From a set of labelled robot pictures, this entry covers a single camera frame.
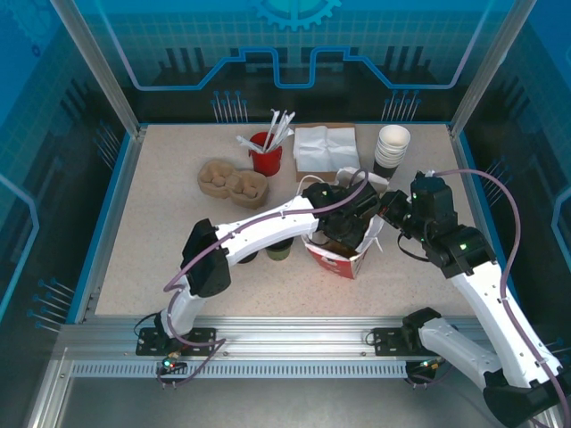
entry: transparent enclosure wall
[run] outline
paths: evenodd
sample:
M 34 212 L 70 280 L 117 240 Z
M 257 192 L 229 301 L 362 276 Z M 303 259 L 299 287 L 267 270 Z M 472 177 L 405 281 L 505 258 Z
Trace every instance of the transparent enclosure wall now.
M 0 58 L 0 425 L 17 427 L 41 383 L 50 329 L 66 315 L 63 294 L 78 281 L 123 130 L 49 2 L 0 4 Z
M 78 6 L 139 120 L 450 120 L 512 0 Z
M 507 183 L 523 238 L 513 280 L 526 314 L 571 344 L 571 3 L 540 0 L 466 127 L 477 167 Z M 506 253 L 509 203 L 484 186 Z M 561 353 L 568 362 L 571 353 Z

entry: countertop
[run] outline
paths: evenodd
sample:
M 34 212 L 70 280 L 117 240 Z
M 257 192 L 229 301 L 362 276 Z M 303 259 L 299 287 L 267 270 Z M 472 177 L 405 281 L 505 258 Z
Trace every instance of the countertop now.
M 372 169 L 380 124 L 356 125 L 361 166 Z M 411 133 L 404 162 L 390 187 L 409 192 L 417 170 L 457 168 L 444 125 L 406 125 Z M 284 144 L 279 172 L 269 177 L 269 198 L 259 210 L 237 207 L 200 192 L 196 177 L 211 159 L 250 169 L 247 150 L 235 136 L 250 137 L 267 125 L 150 125 L 115 239 L 95 313 L 142 316 L 166 307 L 162 287 L 178 272 L 194 223 L 213 225 L 248 218 L 293 198 L 293 138 Z M 473 226 L 460 177 L 446 177 L 459 222 Z M 232 284 L 210 298 L 201 315 L 265 317 L 404 316 L 430 306 L 446 316 L 473 315 L 463 297 L 439 269 L 405 256 L 396 246 L 398 232 L 385 224 L 378 236 L 381 252 L 371 246 L 357 279 L 336 276 L 320 267 L 296 238 L 292 253 L 272 261 L 265 251 L 251 263 L 231 268 Z M 422 255 L 420 246 L 402 241 Z

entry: red cup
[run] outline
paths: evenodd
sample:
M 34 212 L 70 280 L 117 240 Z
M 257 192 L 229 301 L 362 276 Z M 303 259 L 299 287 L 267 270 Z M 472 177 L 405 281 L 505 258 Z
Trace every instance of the red cup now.
M 263 147 L 266 141 L 267 132 L 259 132 L 250 141 L 257 144 L 259 147 Z M 271 144 L 274 135 L 269 136 L 268 145 Z M 279 171 L 280 161 L 282 159 L 282 148 L 278 147 L 276 150 L 272 150 L 268 153 L 257 153 L 254 150 L 249 150 L 250 156 L 253 160 L 253 170 L 263 174 L 266 177 L 271 177 Z

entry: stack of paper cups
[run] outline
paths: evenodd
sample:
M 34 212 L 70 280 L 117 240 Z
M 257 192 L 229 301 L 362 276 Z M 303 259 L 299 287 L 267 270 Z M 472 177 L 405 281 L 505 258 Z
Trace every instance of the stack of paper cups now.
M 400 125 L 387 125 L 378 133 L 373 171 L 378 176 L 391 178 L 401 165 L 409 147 L 410 132 Z

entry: gear logo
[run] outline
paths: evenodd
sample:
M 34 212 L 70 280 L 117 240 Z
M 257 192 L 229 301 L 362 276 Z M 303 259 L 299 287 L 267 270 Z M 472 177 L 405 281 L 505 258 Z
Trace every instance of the gear logo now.
M 331 17 L 341 0 L 252 0 L 252 6 L 258 11 L 258 18 L 266 18 L 269 25 L 297 31 L 299 27 L 321 25 L 321 19 Z
M 50 7 L 48 0 L 0 0 L 0 12 L 9 12 L 34 44 L 39 44 L 52 27 Z

